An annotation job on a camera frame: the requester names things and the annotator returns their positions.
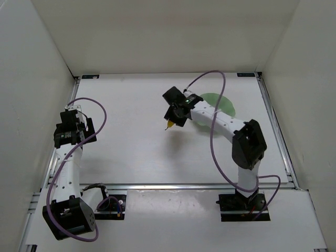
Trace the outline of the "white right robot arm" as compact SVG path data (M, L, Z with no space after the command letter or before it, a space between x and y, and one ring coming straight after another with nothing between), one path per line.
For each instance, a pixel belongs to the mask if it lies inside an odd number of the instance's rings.
M248 122L235 119L216 109L202 97L190 92L181 92L177 87L163 94L169 108L164 116L167 126L183 127L189 119L211 128L211 152L213 132L224 136L232 144L232 159L238 166L238 182L234 184L236 195L251 200L258 193L258 171L267 144L256 120Z

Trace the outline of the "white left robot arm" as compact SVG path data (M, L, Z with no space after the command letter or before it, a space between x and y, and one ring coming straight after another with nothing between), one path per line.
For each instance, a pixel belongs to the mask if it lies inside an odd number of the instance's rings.
M82 113L80 105L70 105L61 112L61 123L56 125L55 176L47 192L42 215L57 240L74 238L93 242L83 234L96 230L95 211L103 199L99 188L82 191L79 183L80 160L83 149L78 143L94 134L92 119Z

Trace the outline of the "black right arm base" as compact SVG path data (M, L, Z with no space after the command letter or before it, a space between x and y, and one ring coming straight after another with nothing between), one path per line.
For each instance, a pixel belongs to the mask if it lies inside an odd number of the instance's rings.
M268 222L271 221L266 206L264 193L257 193L246 203L237 194L219 194L216 204L219 205L221 222Z

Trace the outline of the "yellow fake pear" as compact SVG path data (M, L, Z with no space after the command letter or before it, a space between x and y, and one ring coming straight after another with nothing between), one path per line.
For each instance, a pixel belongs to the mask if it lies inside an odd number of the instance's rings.
M165 130L167 130L167 129L171 128L173 125L174 125L174 122L172 122L172 121L168 120L168 121L167 121L167 125L166 125L166 128L165 128Z

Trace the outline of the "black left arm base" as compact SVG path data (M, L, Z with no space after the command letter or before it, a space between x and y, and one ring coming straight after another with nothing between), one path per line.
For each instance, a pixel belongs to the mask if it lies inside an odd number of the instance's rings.
M96 220L124 220L126 194L109 194L104 184L96 183L81 189L81 197L92 208Z

